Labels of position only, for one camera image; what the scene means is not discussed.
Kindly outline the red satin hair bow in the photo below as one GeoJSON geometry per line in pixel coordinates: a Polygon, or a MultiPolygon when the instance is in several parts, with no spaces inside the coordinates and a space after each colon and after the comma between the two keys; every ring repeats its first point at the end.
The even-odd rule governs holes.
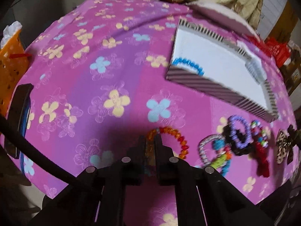
{"type": "Polygon", "coordinates": [[[250,146],[252,157],[257,162],[257,176],[268,178],[270,176],[270,172],[266,148],[264,148],[259,142],[252,142],[250,143],[250,146]]]}

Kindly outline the leopard print hair bow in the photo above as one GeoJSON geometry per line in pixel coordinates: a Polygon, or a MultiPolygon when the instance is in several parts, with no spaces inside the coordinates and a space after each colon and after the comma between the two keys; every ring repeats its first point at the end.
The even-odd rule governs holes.
{"type": "Polygon", "coordinates": [[[277,135],[277,164],[281,164],[285,159],[287,165],[293,161],[293,148],[300,148],[300,130],[296,130],[292,124],[287,129],[288,135],[283,130],[279,130],[277,135]]]}

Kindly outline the striped white jewelry tray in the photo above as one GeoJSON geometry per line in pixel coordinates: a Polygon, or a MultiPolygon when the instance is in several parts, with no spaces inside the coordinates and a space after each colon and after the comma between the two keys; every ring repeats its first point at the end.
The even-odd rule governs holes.
{"type": "Polygon", "coordinates": [[[258,84],[246,69],[251,58],[257,57],[244,43],[180,19],[165,78],[273,122],[279,116],[274,93],[268,79],[258,84]]]}

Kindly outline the black scrunchie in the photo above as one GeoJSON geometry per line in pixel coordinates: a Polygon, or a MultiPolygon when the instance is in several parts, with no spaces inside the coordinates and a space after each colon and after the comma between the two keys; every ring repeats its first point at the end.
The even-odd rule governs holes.
{"type": "Polygon", "coordinates": [[[244,148],[238,148],[237,147],[237,142],[234,140],[233,137],[230,136],[231,129],[229,125],[226,125],[223,128],[223,136],[225,137],[226,143],[231,147],[232,152],[236,156],[243,156],[243,155],[248,155],[253,151],[251,143],[248,143],[246,147],[244,148]]]}

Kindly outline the pink floral bed sheet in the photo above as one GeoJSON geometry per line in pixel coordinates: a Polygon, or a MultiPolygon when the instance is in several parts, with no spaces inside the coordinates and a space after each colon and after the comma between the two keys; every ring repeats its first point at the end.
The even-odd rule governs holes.
{"type": "Polygon", "coordinates": [[[49,199],[30,225],[300,225],[299,216],[281,220],[298,147],[289,165],[276,161],[279,130],[296,129],[293,109],[275,59],[245,35],[187,5],[86,0],[26,54],[29,68],[16,85],[34,86],[26,132],[14,130],[8,114],[1,132],[17,167],[49,199]],[[244,43],[261,60],[275,121],[165,78],[180,19],[244,43]],[[222,134],[226,125],[238,148],[266,148],[268,178],[257,176],[251,153],[234,155],[222,134]],[[188,163],[178,185],[158,183],[156,134],[188,163]],[[115,185],[110,167],[139,136],[146,138],[142,184],[115,185]]]}

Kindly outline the black phone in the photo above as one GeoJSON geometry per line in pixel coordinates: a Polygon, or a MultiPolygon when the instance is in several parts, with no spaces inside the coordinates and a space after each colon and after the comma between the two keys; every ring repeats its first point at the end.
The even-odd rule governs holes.
{"type": "Polygon", "coordinates": [[[30,83],[18,85],[8,111],[8,123],[22,136],[25,135],[31,108],[30,93],[34,86],[30,83]]]}

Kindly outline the light blue fuzzy scrunchie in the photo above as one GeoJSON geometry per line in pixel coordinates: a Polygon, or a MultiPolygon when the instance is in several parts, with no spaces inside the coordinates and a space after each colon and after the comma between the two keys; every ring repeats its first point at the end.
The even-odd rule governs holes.
{"type": "Polygon", "coordinates": [[[267,80],[267,74],[260,59],[251,58],[246,61],[245,67],[258,84],[262,84],[267,80]]]}

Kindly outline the red frilled cushion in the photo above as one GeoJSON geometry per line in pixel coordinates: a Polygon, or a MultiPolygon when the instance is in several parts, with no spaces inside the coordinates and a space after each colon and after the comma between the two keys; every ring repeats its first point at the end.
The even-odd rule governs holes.
{"type": "Polygon", "coordinates": [[[261,39],[257,39],[254,36],[245,35],[245,37],[248,39],[248,41],[253,43],[259,50],[261,50],[265,55],[267,55],[268,57],[272,57],[272,50],[264,41],[262,41],[261,39]]]}

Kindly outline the orange plastic basket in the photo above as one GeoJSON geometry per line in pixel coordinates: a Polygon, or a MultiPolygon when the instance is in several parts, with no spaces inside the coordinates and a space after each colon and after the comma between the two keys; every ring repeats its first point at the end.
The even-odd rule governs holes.
{"type": "Polygon", "coordinates": [[[28,56],[24,51],[18,30],[1,49],[0,101],[1,115],[6,116],[14,89],[29,68],[28,56]]]}

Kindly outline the red shopping bag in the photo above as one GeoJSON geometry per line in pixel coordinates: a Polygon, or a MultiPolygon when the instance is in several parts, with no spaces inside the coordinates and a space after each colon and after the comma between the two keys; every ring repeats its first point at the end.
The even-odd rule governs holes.
{"type": "Polygon", "coordinates": [[[275,38],[269,37],[265,40],[268,52],[272,54],[278,68],[281,68],[287,59],[290,58],[291,52],[287,43],[280,43],[275,38]]]}

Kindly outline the white pillow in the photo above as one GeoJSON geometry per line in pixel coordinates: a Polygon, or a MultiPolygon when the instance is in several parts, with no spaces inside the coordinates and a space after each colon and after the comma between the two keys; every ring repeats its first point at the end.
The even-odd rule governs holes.
{"type": "Polygon", "coordinates": [[[260,40],[245,19],[224,5],[209,0],[198,0],[188,3],[187,6],[231,31],[260,40]]]}

